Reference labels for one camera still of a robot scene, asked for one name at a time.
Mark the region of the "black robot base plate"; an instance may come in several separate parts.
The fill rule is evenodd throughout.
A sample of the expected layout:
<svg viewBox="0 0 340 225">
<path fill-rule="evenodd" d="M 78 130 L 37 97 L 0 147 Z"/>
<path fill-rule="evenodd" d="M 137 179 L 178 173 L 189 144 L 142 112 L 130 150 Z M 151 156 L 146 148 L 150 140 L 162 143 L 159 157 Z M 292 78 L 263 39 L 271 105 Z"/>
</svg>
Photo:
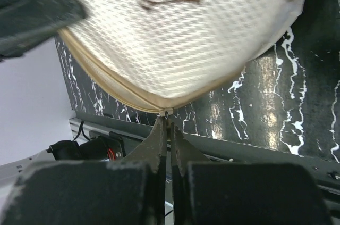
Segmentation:
<svg viewBox="0 0 340 225">
<path fill-rule="evenodd" d="M 100 125 L 86 122 L 89 130 L 110 132 L 130 138 L 143 140 L 151 132 L 151 126 L 109 119 L 109 123 Z M 184 138 L 211 159 L 222 162 L 230 158 L 239 163 L 292 163 L 303 166 L 317 181 L 327 204 L 339 203 L 339 164 L 324 161 L 314 157 L 300 157 L 297 155 L 272 151 L 228 141 L 211 139 L 184 133 Z"/>
</svg>

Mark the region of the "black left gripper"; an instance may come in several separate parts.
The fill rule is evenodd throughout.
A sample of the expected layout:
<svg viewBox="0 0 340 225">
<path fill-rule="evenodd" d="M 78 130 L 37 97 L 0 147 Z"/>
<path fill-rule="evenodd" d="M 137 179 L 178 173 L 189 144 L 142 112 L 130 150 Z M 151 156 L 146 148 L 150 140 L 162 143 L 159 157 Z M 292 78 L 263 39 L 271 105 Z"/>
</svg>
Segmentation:
<svg viewBox="0 0 340 225">
<path fill-rule="evenodd" d="M 85 17 L 77 0 L 1 0 L 1 57 L 21 57 Z"/>
</svg>

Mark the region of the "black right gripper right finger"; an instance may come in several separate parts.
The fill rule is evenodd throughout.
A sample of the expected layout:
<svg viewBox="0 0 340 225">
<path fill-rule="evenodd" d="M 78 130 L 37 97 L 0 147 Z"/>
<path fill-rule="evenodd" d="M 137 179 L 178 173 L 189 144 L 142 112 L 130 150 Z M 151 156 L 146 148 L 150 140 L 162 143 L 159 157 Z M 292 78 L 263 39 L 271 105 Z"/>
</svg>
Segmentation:
<svg viewBox="0 0 340 225">
<path fill-rule="evenodd" d="M 331 224 L 314 179 L 288 163 L 213 162 L 170 127 L 175 224 Z"/>
</svg>

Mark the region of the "white mesh cylindrical laundry bag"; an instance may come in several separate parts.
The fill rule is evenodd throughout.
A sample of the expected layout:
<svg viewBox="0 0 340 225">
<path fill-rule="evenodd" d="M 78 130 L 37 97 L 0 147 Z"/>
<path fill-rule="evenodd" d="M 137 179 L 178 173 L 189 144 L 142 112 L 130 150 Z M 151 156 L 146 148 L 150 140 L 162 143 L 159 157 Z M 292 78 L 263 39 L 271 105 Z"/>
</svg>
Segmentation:
<svg viewBox="0 0 340 225">
<path fill-rule="evenodd" d="M 120 102 L 172 113 L 232 79 L 277 42 L 305 0 L 78 0 L 86 18 L 59 34 Z"/>
</svg>

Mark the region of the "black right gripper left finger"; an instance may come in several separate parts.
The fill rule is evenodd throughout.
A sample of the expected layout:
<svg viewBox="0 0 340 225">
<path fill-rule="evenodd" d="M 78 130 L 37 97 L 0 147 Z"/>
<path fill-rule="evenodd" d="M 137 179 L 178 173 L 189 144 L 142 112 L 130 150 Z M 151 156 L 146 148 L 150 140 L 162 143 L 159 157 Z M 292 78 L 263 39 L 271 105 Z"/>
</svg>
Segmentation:
<svg viewBox="0 0 340 225">
<path fill-rule="evenodd" d="M 163 224 L 166 121 L 122 161 L 29 165 L 3 206 L 1 224 Z"/>
</svg>

